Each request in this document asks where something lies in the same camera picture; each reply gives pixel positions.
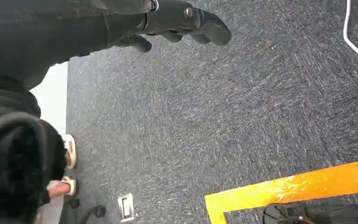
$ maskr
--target white sandal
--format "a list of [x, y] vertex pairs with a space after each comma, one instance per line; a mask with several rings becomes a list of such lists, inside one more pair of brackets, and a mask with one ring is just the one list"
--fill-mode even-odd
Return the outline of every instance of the white sandal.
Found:
[[76, 180], [70, 179], [68, 176], [62, 178], [60, 182], [67, 183], [70, 185], [70, 191], [66, 195], [74, 195], [77, 191]]
[[66, 134], [63, 138], [64, 146], [67, 149], [70, 157], [70, 164], [67, 165], [69, 169], [75, 168], [77, 164], [77, 155], [76, 155], [76, 144], [75, 140], [73, 139], [72, 135]]

